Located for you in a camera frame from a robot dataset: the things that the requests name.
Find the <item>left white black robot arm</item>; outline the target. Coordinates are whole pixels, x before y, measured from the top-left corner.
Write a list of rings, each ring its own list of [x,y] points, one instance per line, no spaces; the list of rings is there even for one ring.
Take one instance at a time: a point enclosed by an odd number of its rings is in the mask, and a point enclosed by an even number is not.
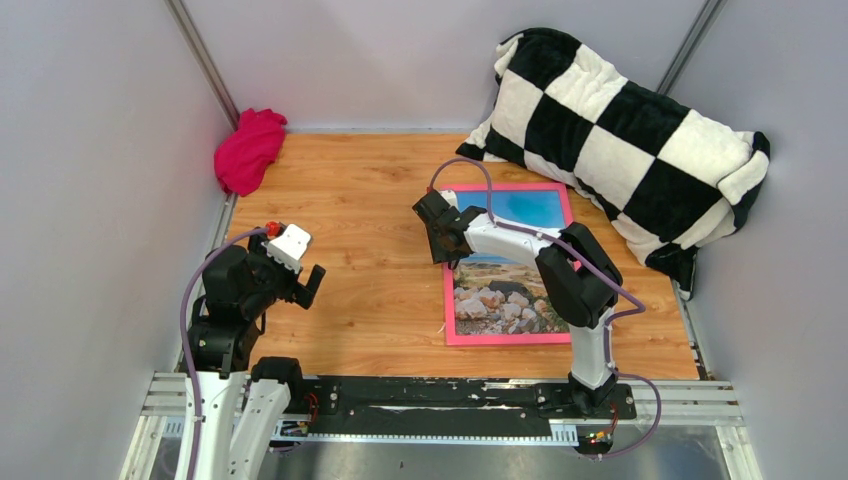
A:
[[[300,363],[251,352],[279,301],[309,309],[326,274],[315,266],[306,283],[264,249],[239,245],[210,252],[196,273],[204,293],[182,320],[185,431],[178,479],[255,479],[283,413],[305,409],[316,419],[320,402],[309,392]]]

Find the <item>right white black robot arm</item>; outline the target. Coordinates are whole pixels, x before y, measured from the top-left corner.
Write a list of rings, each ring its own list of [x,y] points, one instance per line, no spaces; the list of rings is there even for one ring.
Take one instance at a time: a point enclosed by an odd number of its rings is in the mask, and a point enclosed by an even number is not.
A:
[[[619,270],[589,229],[579,223],[560,230],[534,227],[482,207],[459,210],[435,190],[412,209],[423,222],[434,263],[456,265],[485,254],[540,276],[551,307],[569,326],[573,355],[562,400],[547,398],[543,408],[589,418],[607,409],[618,377],[610,327],[625,291]]]

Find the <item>magenta cloth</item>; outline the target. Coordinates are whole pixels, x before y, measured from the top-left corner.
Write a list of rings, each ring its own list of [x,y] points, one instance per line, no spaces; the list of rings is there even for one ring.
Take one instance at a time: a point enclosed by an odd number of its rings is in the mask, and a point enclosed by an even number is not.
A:
[[[271,109],[244,110],[236,130],[213,157],[218,185],[226,194],[247,196],[256,191],[286,138],[287,118]]]

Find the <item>black white checkered pillow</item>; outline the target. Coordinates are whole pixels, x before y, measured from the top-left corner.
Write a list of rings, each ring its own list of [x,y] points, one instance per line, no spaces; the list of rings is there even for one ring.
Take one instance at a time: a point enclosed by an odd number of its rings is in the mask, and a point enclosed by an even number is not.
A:
[[[572,35],[519,31],[496,48],[490,115],[457,148],[573,188],[638,262],[692,297],[699,250],[746,223],[770,165],[736,131],[620,74]]]

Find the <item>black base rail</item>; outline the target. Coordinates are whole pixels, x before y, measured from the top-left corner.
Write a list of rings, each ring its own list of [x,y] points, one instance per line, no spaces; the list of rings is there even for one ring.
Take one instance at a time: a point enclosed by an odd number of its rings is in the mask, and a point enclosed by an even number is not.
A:
[[[616,385],[597,407],[565,380],[317,376],[304,382],[271,434],[305,442],[576,446],[579,424],[601,431],[637,416]]]

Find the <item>left aluminium corner post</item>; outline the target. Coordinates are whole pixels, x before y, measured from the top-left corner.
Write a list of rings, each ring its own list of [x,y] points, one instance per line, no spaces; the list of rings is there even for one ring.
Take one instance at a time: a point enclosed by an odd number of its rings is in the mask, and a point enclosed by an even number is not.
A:
[[[215,65],[213,57],[186,3],[183,0],[165,0],[164,3],[168,7],[186,45],[198,63],[228,124],[232,130],[235,130],[238,126],[240,112],[219,69]]]

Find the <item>aluminium corner post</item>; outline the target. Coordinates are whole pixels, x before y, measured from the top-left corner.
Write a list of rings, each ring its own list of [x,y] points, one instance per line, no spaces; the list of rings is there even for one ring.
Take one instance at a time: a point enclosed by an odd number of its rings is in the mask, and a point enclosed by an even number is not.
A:
[[[671,93],[698,46],[706,38],[712,25],[720,16],[726,3],[727,0],[705,0],[702,3],[700,10],[696,14],[656,87],[657,93],[662,95],[669,95]]]
[[[228,124],[232,130],[235,130],[238,126],[240,112],[219,69],[215,65],[213,57],[186,3],[183,0],[165,0],[164,3],[168,7],[186,45],[198,63]]]

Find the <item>right aluminium corner post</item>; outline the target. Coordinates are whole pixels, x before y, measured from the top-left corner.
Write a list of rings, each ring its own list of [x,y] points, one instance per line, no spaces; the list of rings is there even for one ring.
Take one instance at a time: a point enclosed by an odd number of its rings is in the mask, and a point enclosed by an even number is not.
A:
[[[726,3],[727,0],[705,0],[702,3],[700,10],[696,14],[656,87],[657,93],[662,95],[669,95],[671,93],[698,46],[706,38],[712,25],[720,16]]]

